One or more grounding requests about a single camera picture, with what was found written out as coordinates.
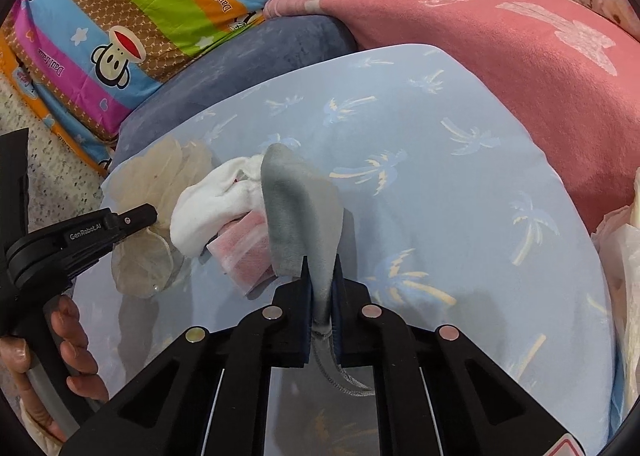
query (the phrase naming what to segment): finger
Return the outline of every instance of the finger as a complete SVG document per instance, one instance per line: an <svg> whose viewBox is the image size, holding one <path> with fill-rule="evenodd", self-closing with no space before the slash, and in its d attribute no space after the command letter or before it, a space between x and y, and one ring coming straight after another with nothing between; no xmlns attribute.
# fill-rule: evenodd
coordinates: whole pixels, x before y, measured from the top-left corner
<svg viewBox="0 0 640 456"><path fill-rule="evenodd" d="M31 365L31 353L24 339L4 337L0 339L0 356L18 389L18 394L24 403L24 408L31 418L48 429L52 425L52 419L42 401L37 396L29 378L26 375Z"/></svg>
<svg viewBox="0 0 640 456"><path fill-rule="evenodd" d="M89 346L89 338L76 317L55 311L51 314L51 327L65 341L81 348Z"/></svg>
<svg viewBox="0 0 640 456"><path fill-rule="evenodd" d="M58 438L62 443L66 441L66 434L62 432L62 429L60 429L60 426L54 420L51 421L51 424L47 426L46 429L49 434L52 434L53 436Z"/></svg>
<svg viewBox="0 0 640 456"><path fill-rule="evenodd" d="M58 310L60 310L63 314L80 321L80 310L78 309L78 305L76 305L73 299L71 299L68 295L60 296L60 299L58 301Z"/></svg>
<svg viewBox="0 0 640 456"><path fill-rule="evenodd" d="M84 348L75 346L69 341L63 341L60 344L60 354L69 366L81 373L95 375L98 372L98 364L94 356Z"/></svg>
<svg viewBox="0 0 640 456"><path fill-rule="evenodd" d="M104 381L98 375L68 376L66 385L69 386L69 389L75 394L79 394L85 398L92 398L103 402L109 400L107 386L104 385Z"/></svg>
<svg viewBox="0 0 640 456"><path fill-rule="evenodd" d="M17 337L0 339L0 357L12 372L26 373L31 366L31 354L27 341Z"/></svg>

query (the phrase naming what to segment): gray cloth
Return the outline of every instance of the gray cloth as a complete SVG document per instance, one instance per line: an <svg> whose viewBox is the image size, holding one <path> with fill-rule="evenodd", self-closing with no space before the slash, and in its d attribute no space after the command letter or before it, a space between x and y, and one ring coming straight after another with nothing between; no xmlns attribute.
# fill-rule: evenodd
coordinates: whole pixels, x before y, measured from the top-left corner
<svg viewBox="0 0 640 456"><path fill-rule="evenodd" d="M327 333L335 256L344 208L328 176L283 144L267 149L260 171L271 262L277 276L300 276L307 257L314 330Z"/></svg>
<svg viewBox="0 0 640 456"><path fill-rule="evenodd" d="M212 104L357 49L349 30L329 16L276 18L249 29L184 69L127 117L113 167Z"/></svg>

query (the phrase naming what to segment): colorful striped blanket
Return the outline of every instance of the colorful striped blanket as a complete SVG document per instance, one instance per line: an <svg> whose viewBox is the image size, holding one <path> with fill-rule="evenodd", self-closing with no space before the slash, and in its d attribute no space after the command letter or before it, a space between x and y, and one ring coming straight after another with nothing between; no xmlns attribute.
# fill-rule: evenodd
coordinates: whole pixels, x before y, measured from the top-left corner
<svg viewBox="0 0 640 456"><path fill-rule="evenodd" d="M266 2L17 0L3 30L33 80L111 144L127 115L169 78L260 23Z"/></svg>

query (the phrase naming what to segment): monkey face print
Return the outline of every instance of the monkey face print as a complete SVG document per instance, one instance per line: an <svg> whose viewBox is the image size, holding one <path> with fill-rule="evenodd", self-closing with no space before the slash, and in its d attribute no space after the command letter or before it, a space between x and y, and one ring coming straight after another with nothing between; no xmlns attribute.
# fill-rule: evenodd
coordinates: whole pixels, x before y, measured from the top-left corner
<svg viewBox="0 0 640 456"><path fill-rule="evenodd" d="M129 63L138 64L146 59L145 47L126 27L109 30L108 45L100 45L91 55L95 64L95 77L107 86L124 90L129 84Z"/></svg>

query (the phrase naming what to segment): pink pillow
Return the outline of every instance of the pink pillow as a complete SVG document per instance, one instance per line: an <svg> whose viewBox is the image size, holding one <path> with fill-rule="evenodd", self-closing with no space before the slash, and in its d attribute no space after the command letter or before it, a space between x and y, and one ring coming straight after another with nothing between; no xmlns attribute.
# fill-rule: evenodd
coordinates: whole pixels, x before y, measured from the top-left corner
<svg viewBox="0 0 640 456"><path fill-rule="evenodd" d="M630 203L640 165L640 43L570 0L270 0L327 14L363 48L435 45L527 128L593 231Z"/></svg>

